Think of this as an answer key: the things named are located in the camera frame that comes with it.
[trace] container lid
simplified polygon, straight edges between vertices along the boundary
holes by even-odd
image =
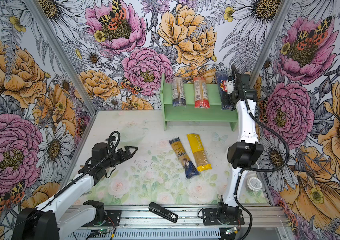
[[[250,177],[247,180],[247,186],[253,191],[259,191],[262,189],[262,182],[256,177]]]

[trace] yellow pasta package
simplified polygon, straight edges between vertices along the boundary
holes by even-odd
[[[203,148],[199,134],[188,134],[187,139],[189,140],[190,147],[192,148],[193,156],[197,166],[196,169],[198,169],[200,172],[211,169],[211,164],[207,161],[205,149]]]

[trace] wall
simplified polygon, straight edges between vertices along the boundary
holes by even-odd
[[[288,166],[266,177],[297,239],[340,240],[340,1],[294,5],[302,11],[285,21],[256,84],[260,120],[290,149]],[[258,163],[280,166],[283,145],[260,135]]]
[[[75,91],[23,3],[0,1],[0,239],[58,190],[90,120]]]
[[[39,2],[94,104],[118,110],[159,109],[162,73],[211,83],[231,63],[250,71],[280,0],[114,0],[113,23],[112,0]]]

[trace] floral tablecloth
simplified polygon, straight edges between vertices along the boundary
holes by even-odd
[[[105,205],[216,204],[224,193],[231,165],[225,158],[228,146],[237,140],[229,123],[169,122],[163,130],[161,111],[101,111],[81,151],[71,177],[91,156],[95,143],[104,142],[118,130],[118,146],[137,146],[134,157],[117,166],[110,178],[103,178],[90,192],[75,202],[97,200]],[[186,134],[200,134],[212,169],[187,179],[168,140],[179,137],[193,160]],[[263,192],[241,192],[241,202],[265,203]]]

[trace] green shelf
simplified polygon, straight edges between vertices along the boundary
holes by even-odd
[[[161,82],[161,102],[164,121],[164,129],[168,121],[209,121],[209,122],[229,122],[231,130],[234,130],[238,121],[237,111],[222,110],[221,97],[216,84],[206,84],[209,96],[210,108],[194,107],[194,84],[184,84],[186,107],[173,107],[172,84],[165,83],[165,75],[162,75]]]

